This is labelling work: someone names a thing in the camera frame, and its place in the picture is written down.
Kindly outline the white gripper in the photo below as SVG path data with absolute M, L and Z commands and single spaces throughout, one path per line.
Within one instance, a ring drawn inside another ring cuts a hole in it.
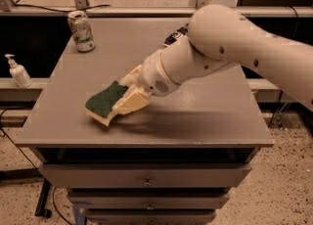
M 136 66 L 119 80 L 120 85 L 130 88 L 113 105 L 115 113 L 126 115 L 136 112 L 150 103 L 151 92 L 154 96 L 164 97 L 180 87 L 166 73 L 161 58 L 162 51 L 157 50 L 142 65 Z M 144 88 L 136 86 L 138 82 Z

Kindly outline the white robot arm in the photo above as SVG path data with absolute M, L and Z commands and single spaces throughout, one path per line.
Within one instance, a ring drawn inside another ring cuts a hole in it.
M 263 30 L 221 5 L 197 10 L 187 34 L 148 56 L 120 80 L 128 90 L 112 109 L 127 114 L 166 96 L 185 81 L 237 63 L 313 110 L 313 46 Z

